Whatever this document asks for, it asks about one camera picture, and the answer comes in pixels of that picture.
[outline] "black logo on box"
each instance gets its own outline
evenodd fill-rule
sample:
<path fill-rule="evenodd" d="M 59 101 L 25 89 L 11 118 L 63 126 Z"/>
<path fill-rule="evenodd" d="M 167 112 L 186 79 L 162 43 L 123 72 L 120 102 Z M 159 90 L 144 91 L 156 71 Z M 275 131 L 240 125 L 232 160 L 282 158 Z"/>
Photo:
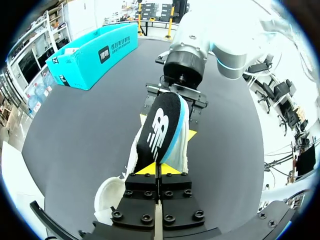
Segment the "black logo on box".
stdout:
<path fill-rule="evenodd" d="M 104 48 L 98 51 L 100 63 L 103 64 L 110 58 L 109 46 L 105 46 Z"/>
<path fill-rule="evenodd" d="M 62 81 L 62 83 L 63 83 L 65 86 L 70 87 L 70 85 L 69 85 L 69 83 L 67 82 L 65 76 L 59 75 L 59 78 L 60 78 L 60 80 Z"/>
<path fill-rule="evenodd" d="M 52 58 L 52 62 L 54 64 L 58 64 L 59 63 L 58 58 L 57 57 Z"/>

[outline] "black fisheye border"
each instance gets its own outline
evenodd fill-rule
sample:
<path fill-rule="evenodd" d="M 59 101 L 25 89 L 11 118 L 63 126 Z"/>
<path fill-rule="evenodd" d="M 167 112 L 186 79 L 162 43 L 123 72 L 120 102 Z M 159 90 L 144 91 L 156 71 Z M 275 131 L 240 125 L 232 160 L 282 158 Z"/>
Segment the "black fisheye border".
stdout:
<path fill-rule="evenodd" d="M 316 53 L 318 63 L 320 55 L 320 1 L 319 0 L 283 0 L 289 12 L 293 15 L 306 33 Z M 10 41 L 21 26 L 27 14 L 39 3 L 38 0 L 4 0 L 1 2 L 1 38 L 0 64 L 5 64 L 10 50 Z M 318 236 L 320 216 L 320 182 L 316 184 L 314 194 L 301 215 L 294 221 L 280 239 L 303 239 Z M 0 238 L 1 239 L 39 239 L 26 224 L 10 199 L 2 177 L 0 178 Z"/>

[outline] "yellow pad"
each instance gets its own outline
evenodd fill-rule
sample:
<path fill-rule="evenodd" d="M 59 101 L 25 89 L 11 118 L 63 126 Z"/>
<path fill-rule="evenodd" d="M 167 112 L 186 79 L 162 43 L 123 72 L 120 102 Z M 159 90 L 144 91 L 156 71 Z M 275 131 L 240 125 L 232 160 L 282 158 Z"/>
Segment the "yellow pad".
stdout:
<path fill-rule="evenodd" d="M 193 130 L 189 129 L 188 142 L 189 142 L 190 139 L 192 139 L 192 137 L 193 137 L 194 135 L 196 135 L 196 133 L 197 133 L 196 131 L 193 131 Z"/>
<path fill-rule="evenodd" d="M 141 169 L 138 171 L 136 174 L 151 174 L 151 175 L 156 175 L 156 163 L 153 162 L 149 166 L 146 166 L 144 169 Z"/>
<path fill-rule="evenodd" d="M 180 174 L 178 170 L 175 170 L 173 167 L 170 167 L 168 164 L 161 164 L 161 174 Z M 151 175 L 156 175 L 156 163 L 153 162 L 149 166 L 146 166 L 144 169 L 138 171 L 136 174 L 151 174 Z"/>
<path fill-rule="evenodd" d="M 169 166 L 168 164 L 161 164 L 161 175 L 164 174 L 181 174 L 178 170 L 175 170 L 173 167 Z"/>
<path fill-rule="evenodd" d="M 141 121 L 141 126 L 143 126 L 146 122 L 147 115 L 143 115 L 140 113 L 140 121 Z"/>

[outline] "metal shelving rack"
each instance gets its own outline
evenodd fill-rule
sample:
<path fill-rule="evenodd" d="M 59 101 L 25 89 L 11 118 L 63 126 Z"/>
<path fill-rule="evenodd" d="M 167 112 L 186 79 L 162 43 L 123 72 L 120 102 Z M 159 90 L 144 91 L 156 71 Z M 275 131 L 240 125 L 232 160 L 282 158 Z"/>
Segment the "metal shelving rack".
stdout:
<path fill-rule="evenodd" d="M 52 29 L 51 24 L 54 22 L 58 22 L 59 20 L 62 19 L 62 23 L 65 24 L 65 26 L 61 27 L 58 29 L 58 26 L 55 29 Z M 57 42 L 56 42 L 56 34 L 59 34 L 60 32 L 65 31 L 66 37 L 68 38 L 68 41 L 71 41 L 70 37 L 70 32 L 67 23 L 65 22 L 65 15 L 64 15 L 64 4 L 61 3 L 59 6 L 47 10 L 41 17 L 38 18 L 37 22 L 31 27 L 30 30 L 28 30 L 22 37 L 18 39 L 18 41 L 15 43 L 15 45 L 11 48 L 11 50 L 8 53 L 7 59 L 6 59 L 6 64 L 7 64 L 7 69 L 10 74 L 10 77 L 12 79 L 12 84 L 14 85 L 14 88 L 18 92 L 17 96 L 20 100 L 23 102 L 27 102 L 27 92 L 28 90 L 33 86 L 34 80 L 36 80 L 40 75 L 43 74 L 43 72 L 47 69 L 47 65 L 45 64 L 44 66 L 40 66 L 40 63 L 38 61 L 38 58 L 34 52 L 34 49 L 32 48 L 32 44 L 35 44 L 36 40 L 41 37 L 42 35 L 46 35 L 49 38 L 48 41 L 48 48 L 52 47 L 54 52 L 58 51 L 57 48 Z M 26 40 L 31 34 L 36 33 L 33 37 L 29 39 L 29 42 L 21 48 L 21 50 L 13 56 L 14 50 L 21 44 L 23 44 L 24 40 Z M 25 84 L 27 85 L 26 87 L 21 87 L 19 82 L 16 79 L 16 76 L 13 71 L 13 66 L 15 64 L 18 64 L 16 61 L 19 59 L 19 57 L 25 52 L 29 51 L 30 48 L 32 48 L 32 53 L 34 55 L 35 61 L 40 69 L 40 71 L 37 73 L 37 75 L 33 78 L 33 80 L 28 84 L 28 82 L 25 80 L 23 74 L 22 74 L 22 79 L 24 80 Z"/>

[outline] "teal cardboard box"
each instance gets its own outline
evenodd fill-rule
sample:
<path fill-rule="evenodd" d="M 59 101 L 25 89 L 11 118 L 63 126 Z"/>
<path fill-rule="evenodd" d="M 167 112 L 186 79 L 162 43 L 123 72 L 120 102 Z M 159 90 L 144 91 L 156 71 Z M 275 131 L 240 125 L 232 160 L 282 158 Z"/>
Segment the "teal cardboard box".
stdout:
<path fill-rule="evenodd" d="M 89 90 L 138 47 L 138 25 L 121 23 L 94 30 L 68 43 L 45 62 L 59 85 Z"/>

